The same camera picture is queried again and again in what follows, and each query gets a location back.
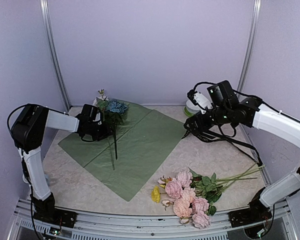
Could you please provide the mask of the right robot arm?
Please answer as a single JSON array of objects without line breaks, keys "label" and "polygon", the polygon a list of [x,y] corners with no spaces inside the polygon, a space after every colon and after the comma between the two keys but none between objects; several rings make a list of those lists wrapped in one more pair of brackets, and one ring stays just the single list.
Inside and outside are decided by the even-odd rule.
[{"label": "right robot arm", "polygon": [[[187,133],[194,135],[202,142],[211,143],[226,141],[253,151],[256,148],[221,131],[214,132],[212,127],[221,128],[230,125],[232,129],[243,125],[271,134],[278,139],[293,145],[300,150],[300,120],[266,103],[262,98],[242,93],[243,100],[238,99],[240,92],[234,90],[228,80],[219,83],[208,82],[209,97],[205,97],[197,88],[197,83],[187,93],[188,100],[199,108],[184,124]],[[256,222],[269,207],[300,190],[300,164],[291,172],[260,190],[249,203],[246,218]]]}]

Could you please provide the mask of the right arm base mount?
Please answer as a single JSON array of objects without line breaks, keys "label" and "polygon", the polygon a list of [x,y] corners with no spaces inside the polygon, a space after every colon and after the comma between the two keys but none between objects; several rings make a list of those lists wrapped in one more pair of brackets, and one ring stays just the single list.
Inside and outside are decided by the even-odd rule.
[{"label": "right arm base mount", "polygon": [[230,211],[228,216],[231,227],[236,228],[271,219],[272,213],[269,207],[261,205]]}]

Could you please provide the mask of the small pink bud stem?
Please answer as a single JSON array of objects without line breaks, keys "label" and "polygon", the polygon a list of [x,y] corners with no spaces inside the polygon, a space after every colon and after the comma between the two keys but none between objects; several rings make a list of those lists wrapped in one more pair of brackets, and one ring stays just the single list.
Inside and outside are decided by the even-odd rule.
[{"label": "small pink bud stem", "polygon": [[[106,123],[106,127],[109,132],[109,135],[113,136],[114,143],[116,143],[115,132],[114,132],[113,128],[110,126],[110,124],[111,124],[110,117],[108,117],[106,119],[106,116],[108,116],[110,114],[110,111],[107,110],[107,107],[108,107],[110,101],[105,93],[105,89],[100,89],[97,91],[97,93],[98,93],[98,95],[94,98],[92,104],[101,111],[101,113],[102,113],[101,119]],[[110,156],[111,156],[111,166],[112,166],[112,169],[115,170],[115,156],[111,149],[111,143],[110,143],[109,137],[107,137],[107,142],[108,142],[108,148],[109,148]]]}]

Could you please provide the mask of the yellow fake flower stem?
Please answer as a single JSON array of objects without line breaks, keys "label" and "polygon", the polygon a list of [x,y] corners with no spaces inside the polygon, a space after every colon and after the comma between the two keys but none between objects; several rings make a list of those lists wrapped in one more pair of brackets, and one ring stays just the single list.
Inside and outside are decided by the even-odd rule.
[{"label": "yellow fake flower stem", "polygon": [[155,203],[159,203],[161,201],[161,193],[157,185],[151,191],[151,200]]}]

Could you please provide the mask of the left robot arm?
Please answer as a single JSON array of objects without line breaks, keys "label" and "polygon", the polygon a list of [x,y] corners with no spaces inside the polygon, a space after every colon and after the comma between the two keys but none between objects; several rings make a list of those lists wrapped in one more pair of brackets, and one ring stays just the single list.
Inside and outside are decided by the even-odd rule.
[{"label": "left robot arm", "polygon": [[103,140],[112,132],[101,110],[90,104],[85,104],[77,116],[33,103],[18,109],[20,114],[13,125],[7,127],[21,158],[23,180],[30,187],[36,213],[53,223],[60,218],[60,211],[55,207],[55,198],[43,170],[41,145],[45,130],[75,133],[82,141],[90,136],[91,142]]}]

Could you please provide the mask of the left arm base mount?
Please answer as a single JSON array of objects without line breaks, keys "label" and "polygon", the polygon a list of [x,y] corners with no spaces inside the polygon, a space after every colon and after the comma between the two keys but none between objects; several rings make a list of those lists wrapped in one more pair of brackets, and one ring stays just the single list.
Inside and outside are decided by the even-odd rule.
[{"label": "left arm base mount", "polygon": [[47,213],[35,212],[33,217],[35,220],[39,220],[44,223],[73,229],[77,220],[77,215],[78,214],[74,211],[56,208],[52,216],[48,216]]}]

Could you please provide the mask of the green pink wrapping paper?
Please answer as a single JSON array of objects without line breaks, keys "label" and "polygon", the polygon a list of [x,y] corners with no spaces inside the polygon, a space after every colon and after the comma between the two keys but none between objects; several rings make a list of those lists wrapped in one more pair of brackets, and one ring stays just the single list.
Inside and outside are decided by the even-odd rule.
[{"label": "green pink wrapping paper", "polygon": [[129,202],[182,139],[184,124],[157,110],[127,103],[116,139],[84,142],[72,133],[59,146],[119,197]]}]

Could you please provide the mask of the blue fake flower stem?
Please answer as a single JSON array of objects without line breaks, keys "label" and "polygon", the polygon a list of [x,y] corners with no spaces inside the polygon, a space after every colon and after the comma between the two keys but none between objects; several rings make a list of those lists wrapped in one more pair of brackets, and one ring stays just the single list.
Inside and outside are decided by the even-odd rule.
[{"label": "blue fake flower stem", "polygon": [[114,140],[115,159],[118,159],[117,127],[124,124],[128,105],[117,99],[111,99],[105,109],[105,120]]}]

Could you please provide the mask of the pink rose stem bunch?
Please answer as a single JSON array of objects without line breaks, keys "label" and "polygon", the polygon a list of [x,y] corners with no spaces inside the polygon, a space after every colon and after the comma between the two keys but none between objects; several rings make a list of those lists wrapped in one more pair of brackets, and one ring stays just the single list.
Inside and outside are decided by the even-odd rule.
[{"label": "pink rose stem bunch", "polygon": [[182,225],[191,223],[198,229],[209,228],[211,217],[217,212],[215,203],[222,194],[237,181],[254,180],[251,175],[263,168],[253,164],[244,172],[226,178],[218,178],[215,173],[201,175],[190,168],[181,170],[176,177],[162,176],[156,185],[160,190],[157,204],[172,207]]}]

